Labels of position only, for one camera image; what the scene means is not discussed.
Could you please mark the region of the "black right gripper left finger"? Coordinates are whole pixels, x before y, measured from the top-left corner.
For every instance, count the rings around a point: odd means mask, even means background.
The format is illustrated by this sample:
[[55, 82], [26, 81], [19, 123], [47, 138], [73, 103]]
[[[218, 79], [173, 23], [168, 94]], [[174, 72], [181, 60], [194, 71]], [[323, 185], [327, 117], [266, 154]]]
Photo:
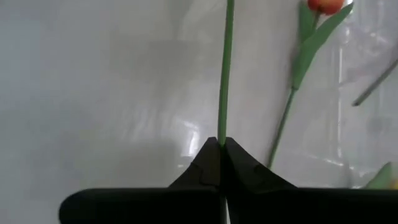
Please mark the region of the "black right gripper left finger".
[[60, 205], [61, 224], [225, 224], [221, 149], [208, 138], [168, 187], [86, 189]]

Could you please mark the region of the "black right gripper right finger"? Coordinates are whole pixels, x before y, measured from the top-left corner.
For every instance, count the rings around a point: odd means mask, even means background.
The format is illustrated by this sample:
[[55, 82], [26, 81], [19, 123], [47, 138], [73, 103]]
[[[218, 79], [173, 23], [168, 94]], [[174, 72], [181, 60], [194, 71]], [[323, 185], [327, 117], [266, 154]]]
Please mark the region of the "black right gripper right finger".
[[224, 155], [231, 224], [398, 224], [398, 190], [296, 187], [233, 138]]

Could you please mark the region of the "purple artificial tulip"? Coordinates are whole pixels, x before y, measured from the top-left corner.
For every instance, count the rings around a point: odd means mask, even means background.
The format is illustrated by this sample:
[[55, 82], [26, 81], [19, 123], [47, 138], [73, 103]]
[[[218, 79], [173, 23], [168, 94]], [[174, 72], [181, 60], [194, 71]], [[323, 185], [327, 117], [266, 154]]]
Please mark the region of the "purple artificial tulip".
[[217, 139], [221, 147], [224, 147], [226, 142], [229, 74], [231, 69], [231, 53], [233, 44], [234, 5], [235, 0], [226, 0], [226, 19], [224, 28], [223, 59], [221, 64], [217, 127]]

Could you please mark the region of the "orange artificial tulip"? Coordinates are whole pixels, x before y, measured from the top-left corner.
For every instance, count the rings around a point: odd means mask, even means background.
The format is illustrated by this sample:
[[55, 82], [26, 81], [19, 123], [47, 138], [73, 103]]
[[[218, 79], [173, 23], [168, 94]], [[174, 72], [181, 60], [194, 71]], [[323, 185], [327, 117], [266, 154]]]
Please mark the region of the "orange artificial tulip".
[[310, 68], [317, 52], [326, 43], [333, 31], [349, 16], [354, 2], [345, 4], [346, 0], [300, 0], [298, 5], [298, 46], [292, 60], [291, 86], [279, 125], [270, 149], [266, 164], [271, 168], [285, 123], [296, 93]]

